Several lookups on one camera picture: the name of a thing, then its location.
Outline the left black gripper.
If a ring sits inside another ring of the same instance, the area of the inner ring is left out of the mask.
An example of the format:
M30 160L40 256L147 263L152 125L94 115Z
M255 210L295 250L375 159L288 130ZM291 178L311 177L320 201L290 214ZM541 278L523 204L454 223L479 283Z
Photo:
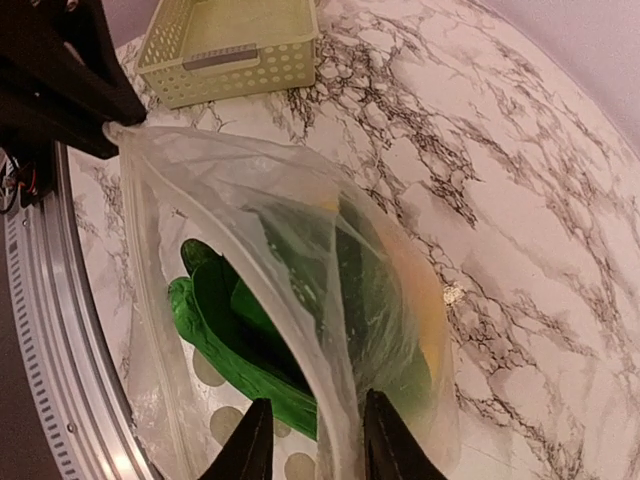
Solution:
M3 126L34 129L97 158L118 153L105 122L146 119L100 1L1 3L1 105Z

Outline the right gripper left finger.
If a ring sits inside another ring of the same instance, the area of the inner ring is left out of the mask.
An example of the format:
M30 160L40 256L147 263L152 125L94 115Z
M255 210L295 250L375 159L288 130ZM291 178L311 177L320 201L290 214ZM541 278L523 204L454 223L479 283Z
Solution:
M256 399L200 480L271 480L274 430L269 399Z

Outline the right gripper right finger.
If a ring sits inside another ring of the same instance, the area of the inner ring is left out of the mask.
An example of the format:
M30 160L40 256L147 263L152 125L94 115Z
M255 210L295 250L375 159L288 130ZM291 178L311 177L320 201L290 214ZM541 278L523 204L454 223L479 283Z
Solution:
M428 459L388 397L370 389L364 411L367 480L445 480Z

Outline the fake dark green cucumber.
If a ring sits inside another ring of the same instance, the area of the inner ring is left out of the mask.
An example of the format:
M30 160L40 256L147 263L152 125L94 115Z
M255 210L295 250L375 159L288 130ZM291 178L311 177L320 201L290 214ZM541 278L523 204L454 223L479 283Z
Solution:
M357 396L380 390L406 416L429 407L431 372L409 324L399 277L370 217L340 197L329 215L274 204L259 220L317 334L328 325L328 301L340 302Z

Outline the fake green bok choy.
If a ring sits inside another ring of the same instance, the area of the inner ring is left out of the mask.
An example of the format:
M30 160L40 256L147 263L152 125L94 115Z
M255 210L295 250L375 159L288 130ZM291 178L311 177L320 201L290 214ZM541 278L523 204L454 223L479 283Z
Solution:
M271 400L275 417L317 438L317 403L291 350L228 260L206 243L185 240L187 271L171 281L174 325L222 377L250 400Z

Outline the clear polka dot zip bag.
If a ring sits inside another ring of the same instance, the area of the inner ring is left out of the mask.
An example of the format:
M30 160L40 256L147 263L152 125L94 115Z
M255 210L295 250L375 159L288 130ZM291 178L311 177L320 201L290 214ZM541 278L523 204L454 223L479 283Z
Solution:
M118 146L126 241L135 278L141 346L132 401L152 460L170 479L195 479L222 450L254 400L245 397L178 334L168 287L187 275L180 248L191 238L225 257L281 334L317 403L312 440L274 413L273 475L277 479L361 479L365 475L366 395L356 394L342 306L326 305L328 325L315 320L293 293L287 267L271 253L259 215L282 204L336 211L341 196L393 224L336 164L300 147L178 127L123 127L106 136ZM432 381L426 409L403 415L426 456L444 473L460 457L451 338L444 303L445 371Z

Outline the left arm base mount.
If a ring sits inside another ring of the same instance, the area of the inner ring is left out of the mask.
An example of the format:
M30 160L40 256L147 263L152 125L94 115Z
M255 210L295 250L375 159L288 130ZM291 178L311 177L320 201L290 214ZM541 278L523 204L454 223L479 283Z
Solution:
M56 185L56 150L51 140L20 134L1 144L1 214L35 205Z

